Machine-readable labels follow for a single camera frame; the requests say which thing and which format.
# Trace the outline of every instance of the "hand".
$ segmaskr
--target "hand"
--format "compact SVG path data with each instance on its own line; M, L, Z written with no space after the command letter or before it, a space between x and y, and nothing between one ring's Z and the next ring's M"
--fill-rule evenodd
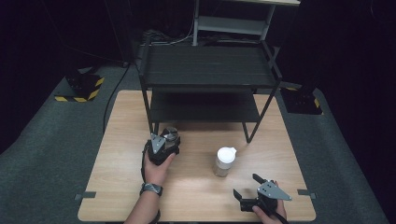
M167 176L168 167L176 156L175 153L166 158L163 164L157 166L149 160L149 154L145 153L145 178L147 183L162 186Z
M256 215L260 218L263 224L282 224L282 222L277 217L268 217L267 214L265 214L259 206L254 205L253 212L256 213ZM283 200L277 200L276 212L286 219L286 210L283 204Z

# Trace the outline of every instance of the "gray carpet floor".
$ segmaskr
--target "gray carpet floor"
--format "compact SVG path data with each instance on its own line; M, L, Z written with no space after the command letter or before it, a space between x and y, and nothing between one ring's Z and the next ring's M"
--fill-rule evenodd
M54 89L19 139L0 155L0 223L83 223L75 196L87 186L104 121L118 91L139 89L134 64L121 80L126 69L101 67L96 74L105 81L92 102L56 102L53 95L64 91L64 80ZM325 96L319 90L314 94L323 115L290 114L276 94L305 183L317 195L312 200L317 218L310 223L388 223Z

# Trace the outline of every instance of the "wristwatch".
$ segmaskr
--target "wristwatch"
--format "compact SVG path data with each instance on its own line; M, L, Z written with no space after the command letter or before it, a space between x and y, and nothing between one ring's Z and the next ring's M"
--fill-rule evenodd
M150 184L150 183L143 183L142 184L142 189L140 190L140 195L146 190L156 192L158 196L161 197L163 195L163 187L155 185L155 184Z

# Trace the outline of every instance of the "white lid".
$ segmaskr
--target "white lid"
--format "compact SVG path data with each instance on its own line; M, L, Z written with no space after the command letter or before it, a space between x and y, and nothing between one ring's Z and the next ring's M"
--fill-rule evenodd
M236 149L234 147L222 147L218 151L218 167L221 169L229 169L235 160Z

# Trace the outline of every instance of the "black stand base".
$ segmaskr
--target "black stand base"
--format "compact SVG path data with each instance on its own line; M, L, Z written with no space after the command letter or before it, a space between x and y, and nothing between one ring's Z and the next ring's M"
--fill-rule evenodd
M104 81L103 77L92 74L81 74L77 77L65 77L64 79L67 84L62 87L64 89L62 92L55 94L56 101L80 103L92 101Z
M289 113L310 115L321 115L323 113L317 98L312 92L306 93L296 89L282 88L280 94Z

